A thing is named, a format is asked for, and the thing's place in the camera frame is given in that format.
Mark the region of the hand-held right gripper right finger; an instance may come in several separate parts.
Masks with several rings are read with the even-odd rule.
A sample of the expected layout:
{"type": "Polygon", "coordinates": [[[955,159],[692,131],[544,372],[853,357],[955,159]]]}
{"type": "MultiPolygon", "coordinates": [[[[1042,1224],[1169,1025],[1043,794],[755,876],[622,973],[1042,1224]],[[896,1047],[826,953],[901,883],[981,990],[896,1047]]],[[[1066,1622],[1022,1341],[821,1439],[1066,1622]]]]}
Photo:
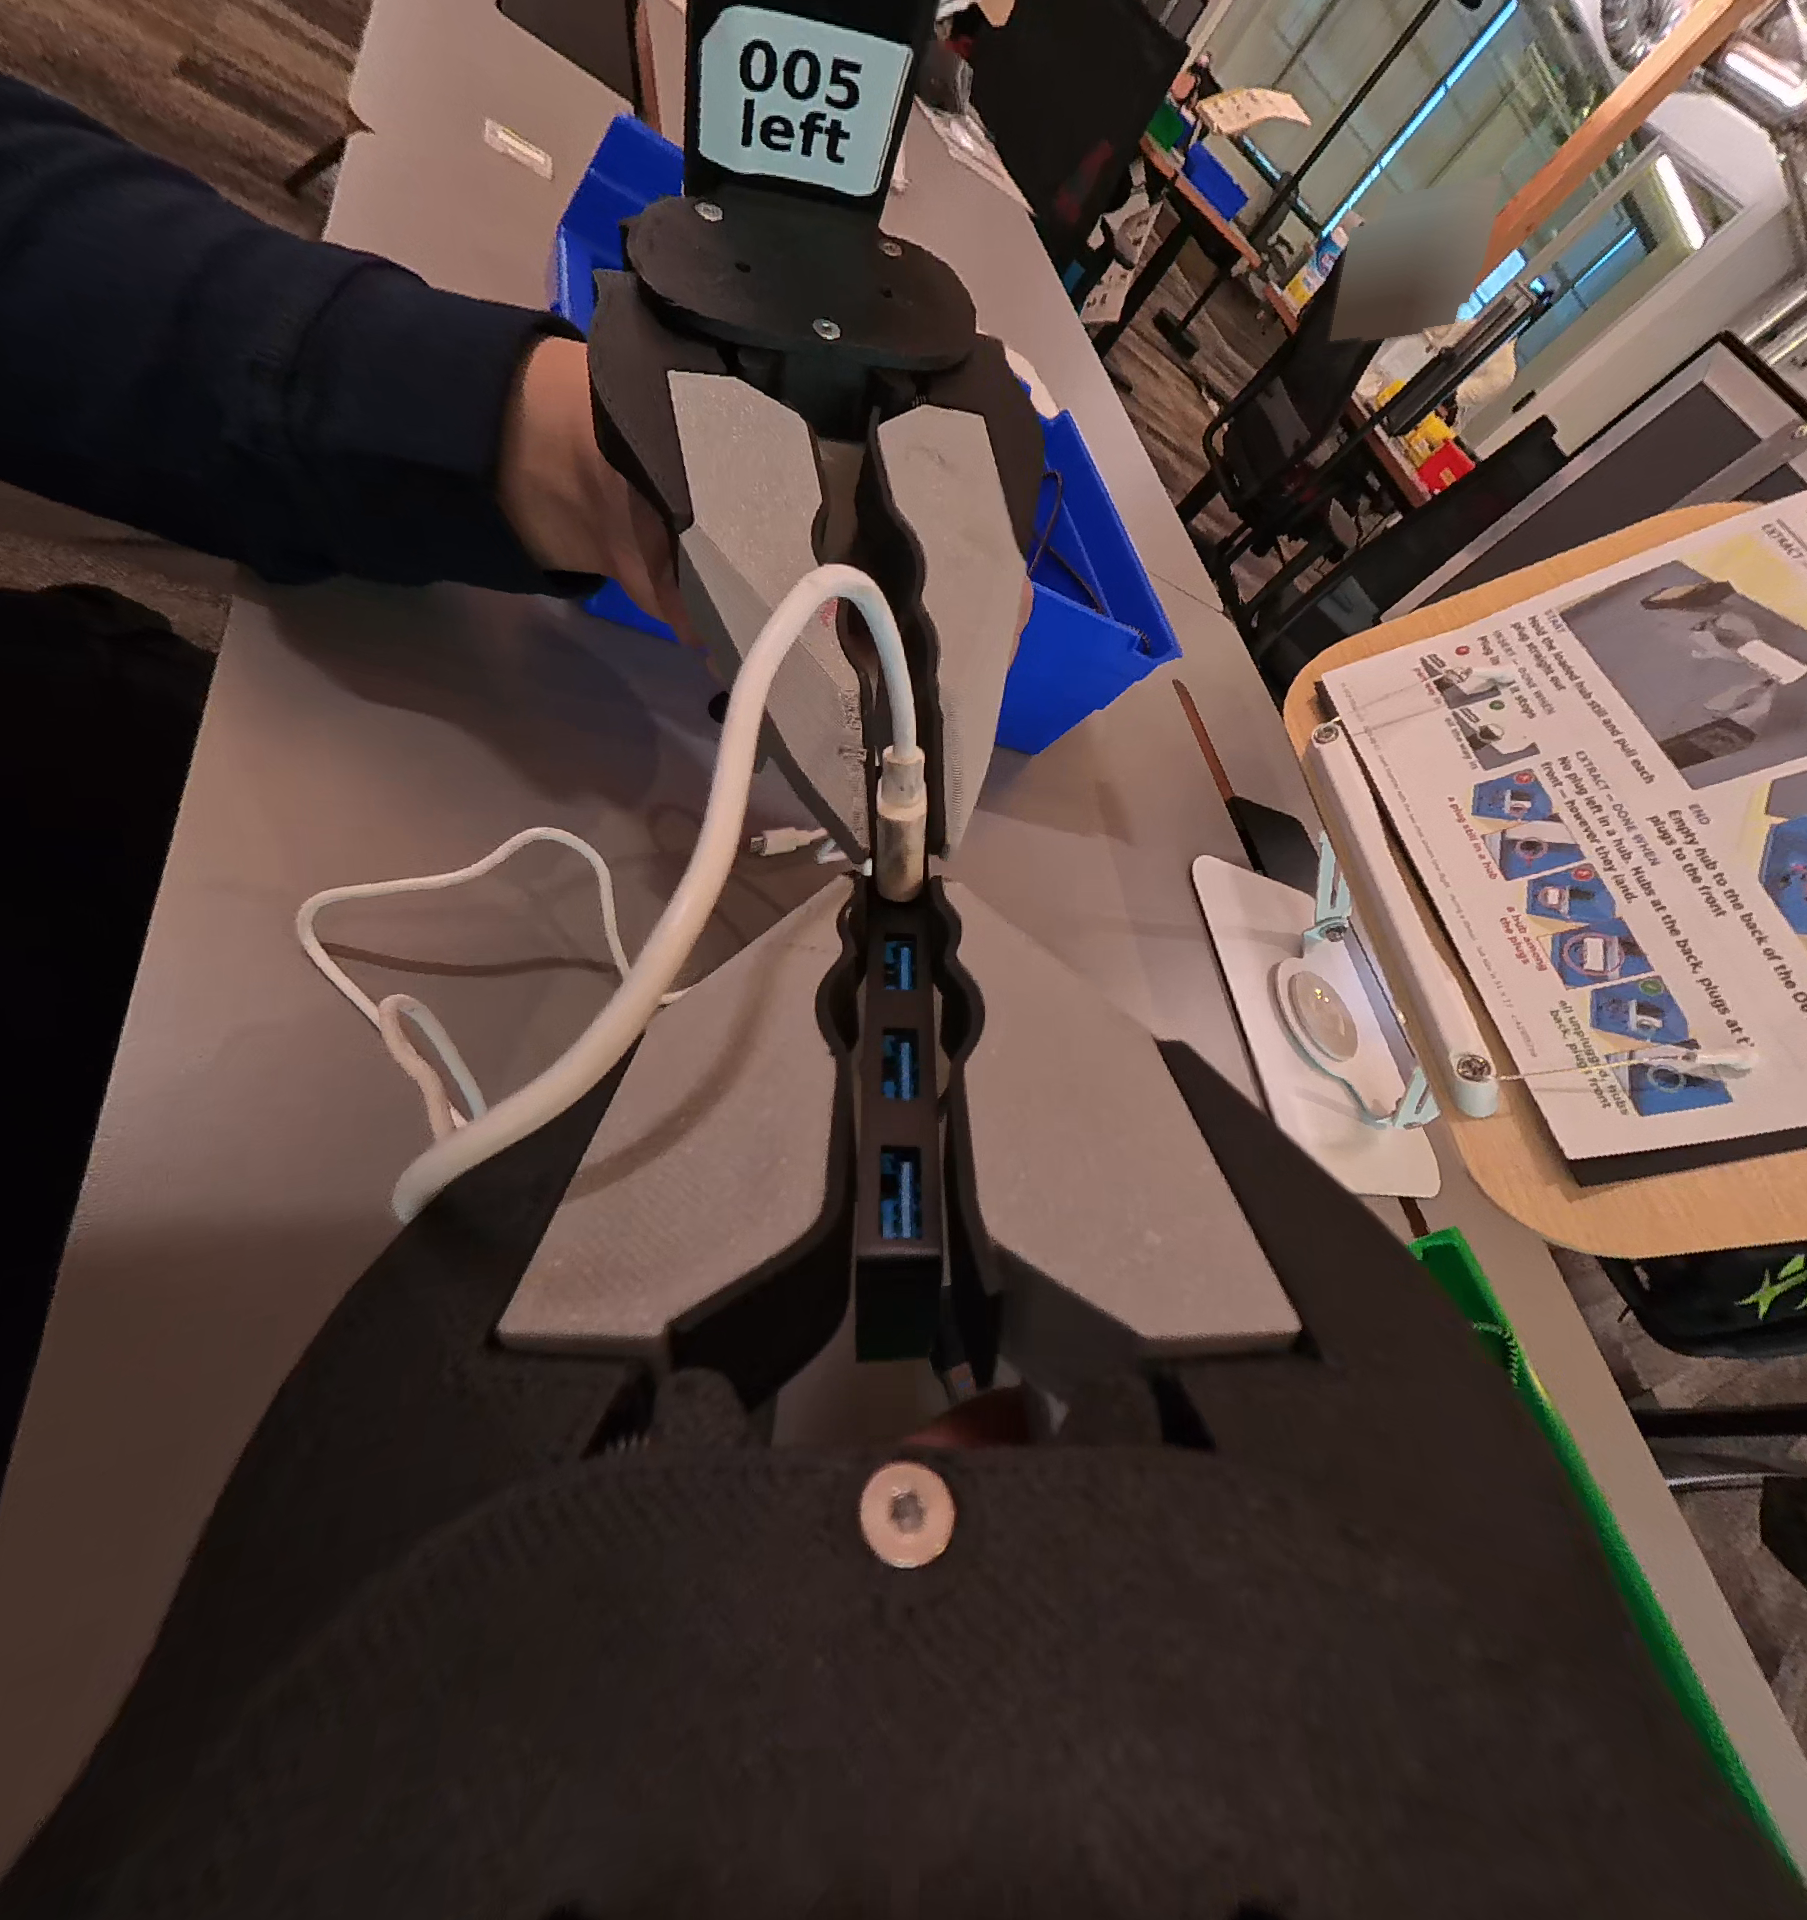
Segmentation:
{"type": "Polygon", "coordinates": [[[1285,1352],[1300,1314],[1156,1034],[960,881],[981,996],[964,1167],[1000,1352],[1066,1400],[1132,1364],[1285,1352]]]}

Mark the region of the printed instruction sheet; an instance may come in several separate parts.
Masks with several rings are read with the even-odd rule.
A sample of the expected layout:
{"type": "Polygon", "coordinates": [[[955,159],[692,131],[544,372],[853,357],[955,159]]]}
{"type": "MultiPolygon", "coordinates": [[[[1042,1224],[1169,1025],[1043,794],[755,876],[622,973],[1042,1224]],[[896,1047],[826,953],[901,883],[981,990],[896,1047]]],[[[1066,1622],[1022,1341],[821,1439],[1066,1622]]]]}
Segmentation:
{"type": "Polygon", "coordinates": [[[1807,1148],[1807,492],[1321,688],[1579,1185],[1807,1148]]]}

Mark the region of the black office chair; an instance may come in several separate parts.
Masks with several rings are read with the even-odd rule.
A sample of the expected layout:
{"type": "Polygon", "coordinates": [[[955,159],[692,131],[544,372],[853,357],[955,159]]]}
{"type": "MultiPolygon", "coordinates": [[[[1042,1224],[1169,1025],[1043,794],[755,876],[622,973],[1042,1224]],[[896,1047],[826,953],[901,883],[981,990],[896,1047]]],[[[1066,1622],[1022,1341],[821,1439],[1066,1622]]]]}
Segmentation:
{"type": "Polygon", "coordinates": [[[1252,549],[1269,551],[1309,507],[1321,457],[1380,339],[1330,339],[1298,328],[1257,366],[1203,433],[1203,478],[1184,498],[1186,520],[1220,498],[1235,515],[1235,533],[1208,563],[1226,611],[1248,611],[1235,565],[1252,549]]]}

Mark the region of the blue plastic bin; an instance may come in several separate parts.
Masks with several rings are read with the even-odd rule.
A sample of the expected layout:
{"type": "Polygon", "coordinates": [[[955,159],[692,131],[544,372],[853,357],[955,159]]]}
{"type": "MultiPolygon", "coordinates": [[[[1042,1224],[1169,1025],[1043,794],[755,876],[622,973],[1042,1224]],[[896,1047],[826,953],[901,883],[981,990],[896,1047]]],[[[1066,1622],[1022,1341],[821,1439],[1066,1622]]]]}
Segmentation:
{"type": "MultiPolygon", "coordinates": [[[[684,150],[629,113],[602,134],[551,242],[551,313],[590,334],[596,274],[622,266],[622,224],[684,188],[684,150]]],[[[1007,674],[1000,747],[1034,755],[1180,657],[1128,529],[1075,417],[1007,351],[1042,422],[1032,612],[1007,674]]]]}

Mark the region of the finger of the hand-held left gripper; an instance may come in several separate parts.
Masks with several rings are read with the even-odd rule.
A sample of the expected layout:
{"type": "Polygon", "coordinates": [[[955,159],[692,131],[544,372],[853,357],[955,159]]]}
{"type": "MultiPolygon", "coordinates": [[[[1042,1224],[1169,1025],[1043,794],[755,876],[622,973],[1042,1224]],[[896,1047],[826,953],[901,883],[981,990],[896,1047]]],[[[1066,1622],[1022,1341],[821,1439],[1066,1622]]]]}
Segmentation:
{"type": "MultiPolygon", "coordinates": [[[[678,586],[724,682],[819,565],[823,485],[813,428],[731,374],[668,374],[689,493],[678,586]]],[[[764,747],[855,864],[869,855],[865,682],[838,616],[814,612],[775,677],[764,747]]]]}
{"type": "Polygon", "coordinates": [[[919,733],[931,764],[931,851],[954,857],[983,797],[1025,624],[1027,565],[986,420],[914,409],[874,422],[872,536],[896,536],[891,604],[919,639],[919,733]]]}

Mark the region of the black usb hub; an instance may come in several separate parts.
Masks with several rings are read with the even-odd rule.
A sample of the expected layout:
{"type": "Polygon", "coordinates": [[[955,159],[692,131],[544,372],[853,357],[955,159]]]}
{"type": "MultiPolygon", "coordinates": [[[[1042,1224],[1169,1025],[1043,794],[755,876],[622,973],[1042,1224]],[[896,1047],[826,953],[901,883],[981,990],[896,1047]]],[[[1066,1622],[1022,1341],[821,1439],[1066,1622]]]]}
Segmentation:
{"type": "Polygon", "coordinates": [[[862,894],[853,1045],[853,1328],[862,1362],[969,1369],[989,1387],[1001,1349],[966,1067],[983,990],[964,921],[935,876],[911,902],[862,894]]]}

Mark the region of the green plastic bin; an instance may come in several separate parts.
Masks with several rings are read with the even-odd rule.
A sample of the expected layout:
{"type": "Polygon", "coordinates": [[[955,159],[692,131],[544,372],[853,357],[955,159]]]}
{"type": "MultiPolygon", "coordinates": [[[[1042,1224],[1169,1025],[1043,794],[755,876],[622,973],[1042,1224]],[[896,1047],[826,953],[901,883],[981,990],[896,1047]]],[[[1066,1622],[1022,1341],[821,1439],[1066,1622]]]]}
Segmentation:
{"type": "Polygon", "coordinates": [[[1577,1488],[1589,1524],[1603,1546],[1611,1582],[1623,1597],[1636,1635],[1651,1651],[1668,1692],[1678,1700],[1687,1723],[1705,1740],[1719,1777],[1756,1821],[1762,1834],[1785,1864],[1795,1865],[1773,1814],[1756,1789],[1756,1781],[1734,1747],[1724,1718],[1655,1595],[1598,1478],[1591,1473],[1572,1429],[1564,1423],[1559,1407],[1536,1374],[1466,1234],[1458,1228],[1435,1228],[1413,1237],[1405,1250],[1441,1284],[1451,1306],[1471,1325],[1478,1343],[1512,1380],[1520,1401],[1528,1407],[1533,1423],[1547,1437],[1559,1465],[1577,1488]]]}

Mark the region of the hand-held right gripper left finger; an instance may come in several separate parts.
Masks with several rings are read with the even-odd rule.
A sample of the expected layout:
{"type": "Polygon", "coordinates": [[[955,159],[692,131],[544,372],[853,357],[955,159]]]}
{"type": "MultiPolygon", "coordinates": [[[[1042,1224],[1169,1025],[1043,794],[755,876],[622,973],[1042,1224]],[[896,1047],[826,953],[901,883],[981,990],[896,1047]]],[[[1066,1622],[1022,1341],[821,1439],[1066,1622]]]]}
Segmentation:
{"type": "Polygon", "coordinates": [[[518,1352],[722,1374],[766,1404],[851,1271],[850,878],[649,1021],[511,1306],[518,1352]]]}

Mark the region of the person's left forearm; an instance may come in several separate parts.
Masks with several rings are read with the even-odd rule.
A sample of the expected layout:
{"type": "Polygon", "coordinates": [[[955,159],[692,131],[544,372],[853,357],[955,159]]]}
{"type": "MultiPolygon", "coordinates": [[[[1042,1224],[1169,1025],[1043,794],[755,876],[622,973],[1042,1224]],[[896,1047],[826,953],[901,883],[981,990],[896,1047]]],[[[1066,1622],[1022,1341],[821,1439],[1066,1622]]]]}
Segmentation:
{"type": "Polygon", "coordinates": [[[267,580],[586,590],[506,512],[545,313],[273,226],[0,74],[0,482],[267,580]]]}

